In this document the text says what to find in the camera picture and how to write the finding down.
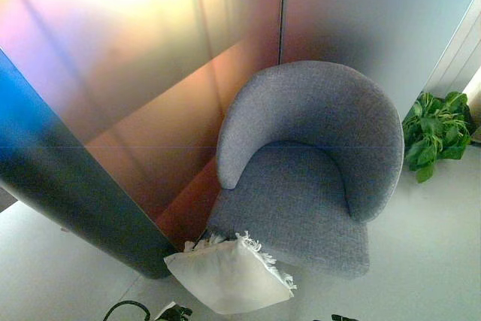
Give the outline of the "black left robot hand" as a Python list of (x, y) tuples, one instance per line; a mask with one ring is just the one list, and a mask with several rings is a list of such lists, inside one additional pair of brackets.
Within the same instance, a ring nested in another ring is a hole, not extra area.
[(155, 320), (187, 321), (192, 314), (192, 309), (179, 305), (173, 301), (162, 308), (159, 314), (155, 317)]

